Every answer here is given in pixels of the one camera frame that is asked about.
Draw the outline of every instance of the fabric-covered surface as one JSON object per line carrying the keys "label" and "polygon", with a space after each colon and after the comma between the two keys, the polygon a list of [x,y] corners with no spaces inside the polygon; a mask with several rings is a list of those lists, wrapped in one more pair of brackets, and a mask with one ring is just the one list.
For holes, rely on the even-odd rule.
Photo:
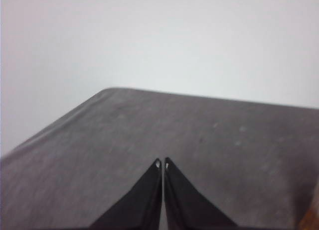
{"label": "fabric-covered surface", "polygon": [[237,224],[293,227],[319,174],[319,110],[103,90],[1,159],[1,229],[88,226],[166,156]]}

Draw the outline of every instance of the white wall background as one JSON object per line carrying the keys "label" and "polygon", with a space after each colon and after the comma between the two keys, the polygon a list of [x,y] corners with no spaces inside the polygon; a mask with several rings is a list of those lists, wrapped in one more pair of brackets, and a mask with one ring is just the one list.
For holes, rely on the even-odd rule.
{"label": "white wall background", "polygon": [[319,108],[319,0],[1,0],[2,155],[98,91]]}

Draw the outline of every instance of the black object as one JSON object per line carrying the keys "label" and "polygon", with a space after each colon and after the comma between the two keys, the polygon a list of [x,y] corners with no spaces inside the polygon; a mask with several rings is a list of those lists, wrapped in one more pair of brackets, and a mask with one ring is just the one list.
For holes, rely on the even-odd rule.
{"label": "black object", "polygon": [[[90,227],[64,230],[157,230],[161,169],[161,161],[156,159],[132,189]],[[164,189],[169,230],[267,230],[238,227],[202,196],[169,158],[165,159]]]}

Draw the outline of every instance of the gray fabric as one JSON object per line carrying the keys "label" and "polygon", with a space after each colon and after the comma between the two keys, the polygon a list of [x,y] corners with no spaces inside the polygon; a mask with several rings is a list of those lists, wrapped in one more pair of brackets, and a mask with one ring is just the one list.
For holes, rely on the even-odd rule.
{"label": "gray fabric", "polygon": [[236,223],[292,227],[318,147],[319,110],[103,90],[1,160],[1,229],[88,226],[166,156]]}

